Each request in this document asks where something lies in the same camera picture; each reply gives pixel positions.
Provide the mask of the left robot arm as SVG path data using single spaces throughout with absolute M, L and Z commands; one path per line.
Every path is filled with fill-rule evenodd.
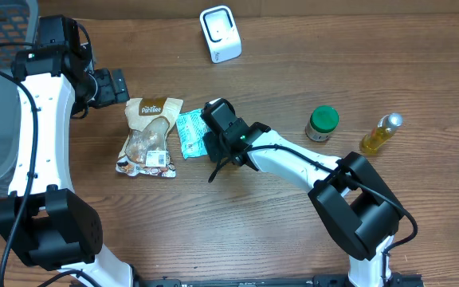
M 86 286 L 138 285 L 133 267 L 104 244 L 100 217 L 76 195 L 69 169 L 72 116 L 126 102 L 122 72 L 96 69 L 85 28 L 55 15 L 19 45 L 7 79 L 18 88 L 21 119 L 14 175 L 0 199 L 4 254 Z

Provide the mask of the yellow dish soap bottle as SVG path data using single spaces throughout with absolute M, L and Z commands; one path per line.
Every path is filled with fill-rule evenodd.
M 393 112 L 385 115 L 377 126 L 366 134 L 360 142 L 360 151 L 365 154 L 376 154 L 380 147 L 388 141 L 403 124 L 402 115 Z

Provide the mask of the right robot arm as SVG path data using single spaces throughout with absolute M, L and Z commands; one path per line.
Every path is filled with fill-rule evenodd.
M 226 164 L 271 173 L 306 191 L 332 240 L 348 255 L 350 286 L 389 286 L 388 253 L 405 211 L 368 160 L 321 155 L 287 141 L 269 126 L 248 125 L 233 105 L 218 98 L 201 114 L 217 171 Z

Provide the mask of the brown snack bag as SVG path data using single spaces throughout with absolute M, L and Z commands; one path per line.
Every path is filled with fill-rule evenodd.
M 131 177 L 150 175 L 172 179 L 176 168 L 167 136 L 176 124 L 183 100 L 132 98 L 126 103 L 128 137 L 119 153 L 116 172 Z

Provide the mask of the teal wet wipes pack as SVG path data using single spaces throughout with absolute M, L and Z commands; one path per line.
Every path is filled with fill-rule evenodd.
M 181 113 L 176 120 L 178 136 L 184 159 L 207 155 L 203 136 L 209 131 L 201 118 L 202 109 Z

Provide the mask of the green lid jar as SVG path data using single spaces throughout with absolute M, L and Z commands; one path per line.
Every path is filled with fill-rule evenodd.
M 305 127 L 306 136 L 316 142 L 328 140 L 339 124 L 339 114 L 328 105 L 315 108 Z

